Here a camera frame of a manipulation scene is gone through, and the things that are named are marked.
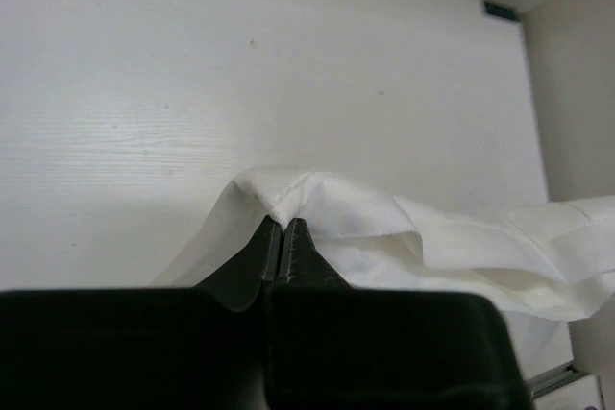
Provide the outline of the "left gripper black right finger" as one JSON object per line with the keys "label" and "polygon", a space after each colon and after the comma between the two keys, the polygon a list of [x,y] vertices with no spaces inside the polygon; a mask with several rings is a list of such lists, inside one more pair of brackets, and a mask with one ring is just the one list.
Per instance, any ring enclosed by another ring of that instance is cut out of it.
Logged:
{"label": "left gripper black right finger", "polygon": [[283,234],[277,285],[308,289],[351,289],[352,286],[317,251],[308,223],[293,219]]}

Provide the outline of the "white skirt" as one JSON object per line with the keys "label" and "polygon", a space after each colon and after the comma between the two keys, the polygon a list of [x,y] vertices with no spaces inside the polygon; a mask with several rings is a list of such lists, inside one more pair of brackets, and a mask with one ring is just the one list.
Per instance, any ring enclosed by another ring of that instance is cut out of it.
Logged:
{"label": "white skirt", "polygon": [[198,233],[157,277],[193,286],[263,218],[307,222],[320,254],[357,287],[462,291],[552,321],[591,317],[614,292],[614,200],[444,212],[337,175],[259,167],[222,191]]}

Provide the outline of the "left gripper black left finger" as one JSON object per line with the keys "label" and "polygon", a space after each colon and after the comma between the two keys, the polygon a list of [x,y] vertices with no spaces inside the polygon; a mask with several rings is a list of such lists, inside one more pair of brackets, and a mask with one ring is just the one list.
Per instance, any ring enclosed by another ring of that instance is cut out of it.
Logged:
{"label": "left gripper black left finger", "polygon": [[201,281],[201,288],[231,312],[248,310],[278,272],[282,228],[265,216],[248,243]]}

